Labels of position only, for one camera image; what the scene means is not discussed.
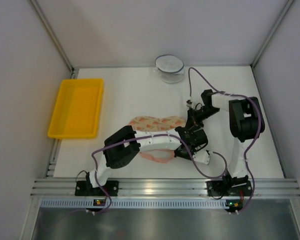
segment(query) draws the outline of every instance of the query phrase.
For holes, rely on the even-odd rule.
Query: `cable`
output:
[[[199,102],[199,103],[197,103],[197,104],[195,105],[194,109],[197,110],[196,107],[199,106],[199,105],[203,106],[202,103]]]
[[[215,199],[215,200],[220,200],[220,199],[222,199],[222,198],[224,197],[225,192],[226,192],[226,190],[225,190],[225,189],[222,189],[221,196],[220,196],[220,197],[214,197],[214,196],[212,195],[211,189],[208,189],[208,194],[209,194],[209,196],[211,196],[211,197],[212,197],[213,199]]]
[[[162,137],[162,136],[163,136],[163,137],[170,136],[170,137],[172,137],[172,138],[178,139],[178,140],[184,145],[185,149],[187,150],[187,152],[188,152],[188,154],[189,154],[189,156],[190,156],[190,159],[191,159],[192,163],[194,164],[195,168],[197,169],[197,171],[198,171],[202,176],[204,176],[204,177],[206,177],[206,178],[208,178],[208,179],[218,179],[218,178],[222,177],[222,176],[226,173],[226,171],[227,171],[227,162],[226,162],[224,156],[222,156],[222,155],[219,154],[218,152],[213,151],[212,153],[214,153],[214,154],[220,156],[220,157],[222,158],[222,160],[224,161],[224,164],[225,164],[224,171],[223,171],[220,175],[218,175],[218,176],[208,176],[208,175],[204,174],[204,173],[199,169],[199,167],[197,166],[196,162],[194,161],[194,158],[193,158],[193,156],[192,156],[192,154],[191,154],[191,150],[189,149],[189,147],[187,146],[187,144],[186,144],[181,138],[179,138],[179,137],[176,136],[176,135],[172,135],[172,134],[171,134],[171,135],[170,135],[170,134],[156,134],[156,135],[153,135],[153,136],[151,136],[151,135],[150,135],[150,136],[143,136],[143,137],[141,136],[141,137],[135,137],[135,138],[131,138],[131,139],[128,139],[128,140],[120,141],[120,142],[117,142],[117,143],[115,143],[115,144],[112,144],[112,145],[109,145],[109,146],[100,148],[100,149],[98,149],[98,150],[92,152],[92,154],[91,154],[91,155],[92,155],[92,158],[93,158],[93,160],[94,160],[94,163],[95,163],[95,169],[96,169],[96,171],[95,171],[95,181],[96,181],[97,185],[99,186],[99,188],[102,190],[102,192],[104,192],[104,194],[106,195],[106,197],[110,200],[110,204],[109,204],[107,207],[105,207],[105,208],[103,208],[102,210],[100,210],[99,212],[97,212],[98,214],[105,212],[105,211],[112,205],[112,199],[111,199],[111,196],[105,191],[105,189],[100,185],[100,183],[99,183],[99,181],[98,181],[98,178],[97,178],[98,162],[97,162],[97,160],[96,160],[96,158],[95,158],[94,155],[97,154],[97,153],[99,153],[99,152],[103,152],[103,151],[105,151],[105,150],[107,150],[107,149],[111,149],[111,148],[117,147],[117,146],[119,146],[119,145],[128,143],[128,142],[137,141],[137,140],[142,140],[142,139],[149,139],[149,138],[153,138],[153,137],[154,137],[154,138],[156,138],[156,137]]]
[[[197,69],[193,68],[193,67],[190,67],[189,70],[188,70],[188,76],[189,76],[189,84],[190,84],[190,96],[192,94],[192,86],[191,86],[191,79],[190,79],[190,70],[194,70],[196,71],[197,74],[200,75],[200,77],[203,78],[203,80],[214,90],[216,91],[217,93],[219,94],[223,94],[223,95],[226,95],[226,96],[236,96],[236,97],[239,97],[239,98],[245,98],[247,99],[251,105],[253,106],[253,108],[255,109],[256,111],[256,114],[257,114],[257,118],[258,118],[258,128],[257,128],[257,131],[256,131],[256,134],[255,134],[255,137],[253,139],[253,141],[250,143],[250,145],[246,148],[246,150],[244,151],[243,153],[243,157],[244,157],[244,160],[245,160],[245,165],[246,165],[246,169],[247,171],[249,172],[249,174],[251,175],[251,179],[252,179],[252,194],[250,195],[248,201],[246,202],[246,204],[243,206],[243,208],[240,210],[240,212],[243,211],[243,209],[245,209],[246,206],[248,206],[251,202],[251,199],[252,199],[252,196],[254,194],[254,191],[255,191],[255,181],[254,181],[254,177],[253,177],[253,174],[249,168],[249,165],[248,165],[248,162],[247,162],[247,152],[250,150],[250,148],[254,145],[255,141],[258,139],[259,135],[260,135],[260,132],[261,132],[261,113],[260,113],[260,110],[258,109],[257,105],[254,103],[254,101],[252,101],[249,97],[245,96],[245,95],[241,95],[241,94],[227,94],[226,92],[221,92],[219,91],[218,89],[216,89],[203,75],[202,73],[200,73]]]
[[[80,175],[81,173],[86,173],[86,174],[88,174],[88,172],[85,171],[85,170],[80,171],[79,174],[77,174],[77,176],[76,176],[76,178],[75,178],[75,182],[76,182],[76,183],[78,183],[77,180],[78,180],[78,177],[79,177],[79,175]]]
[[[52,225],[50,225],[49,227],[45,227],[43,225],[43,220],[42,220],[42,216],[40,216],[40,221],[39,221],[39,224],[40,224],[40,227],[44,230],[44,231],[48,231],[52,228],[55,227],[55,225],[57,225],[60,221],[62,221],[63,219],[69,217],[70,215],[72,214],[75,214],[77,212],[86,212],[86,210],[84,208],[79,208],[79,209],[75,209],[75,210],[72,210],[70,211],[69,213],[63,215],[62,217],[60,217],[55,223],[53,223]]]

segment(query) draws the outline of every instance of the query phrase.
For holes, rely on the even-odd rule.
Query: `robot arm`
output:
[[[204,105],[198,110],[189,108],[185,127],[153,133],[134,131],[131,126],[124,126],[107,138],[104,142],[105,146],[125,140],[131,141],[104,150],[98,168],[88,173],[87,184],[92,188],[97,188],[97,178],[99,184],[103,186],[110,177],[112,169],[126,166],[138,152],[142,151],[174,150],[175,156],[189,160],[190,156],[185,146],[171,135],[177,136],[187,144],[195,161],[207,164],[209,153],[204,148],[208,144],[208,139],[203,130],[203,120],[219,112],[220,109],[229,112],[230,130],[234,136],[233,153],[228,166],[227,178],[224,179],[225,184],[228,188],[232,188],[242,182],[247,182],[247,169],[243,153],[256,134],[257,117],[255,110],[247,100],[233,99],[230,96],[214,93],[212,90],[205,90],[201,97]],[[250,99],[259,107],[257,98],[251,97]],[[263,132],[262,116],[261,123],[261,132]]]
[[[175,155],[190,159],[184,146],[175,137],[180,138],[187,143],[191,153],[193,153],[195,161],[206,164],[209,162],[209,154],[207,151],[203,150],[207,145],[207,137],[203,129],[198,129],[191,133],[184,127],[177,127],[163,132],[141,132],[133,130],[131,126],[124,126],[105,140],[105,146],[110,146],[128,139],[132,141],[103,151],[98,169],[95,168],[93,171],[89,172],[88,182],[93,188],[97,188],[97,178],[101,186],[105,185],[107,179],[111,175],[112,169],[119,169],[126,166],[138,152],[156,149],[174,150]]]

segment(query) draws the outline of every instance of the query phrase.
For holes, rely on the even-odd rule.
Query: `white wall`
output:
[[[72,64],[249,65],[287,0],[38,0]]]
[[[300,0],[255,69],[288,176],[300,185]]]
[[[34,178],[46,167],[47,129],[69,72],[26,0],[0,1],[0,239],[17,239]]]

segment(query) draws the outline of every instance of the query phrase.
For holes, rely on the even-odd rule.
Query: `yellow tray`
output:
[[[56,139],[96,137],[102,93],[102,79],[63,80],[48,136]]]

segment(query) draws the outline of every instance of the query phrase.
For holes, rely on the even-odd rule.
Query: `patterned cloth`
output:
[[[180,118],[179,116],[169,116],[165,118],[153,118],[151,116],[137,116],[133,118],[129,125],[132,126],[133,130],[143,131],[143,132],[159,132],[159,131],[167,131],[176,127],[184,127],[185,120]],[[153,156],[154,153],[158,152],[167,152],[169,154],[168,158],[162,157],[155,157]],[[172,150],[154,150],[154,151],[147,151],[147,152],[140,152],[140,156],[144,159],[148,159],[157,163],[166,164],[170,162],[174,158],[174,151]]]
[[[159,132],[167,131],[179,126],[184,127],[185,120],[179,116],[169,116],[163,119],[153,118],[151,116],[137,116],[130,121],[129,125],[131,125],[134,130],[141,132]]]

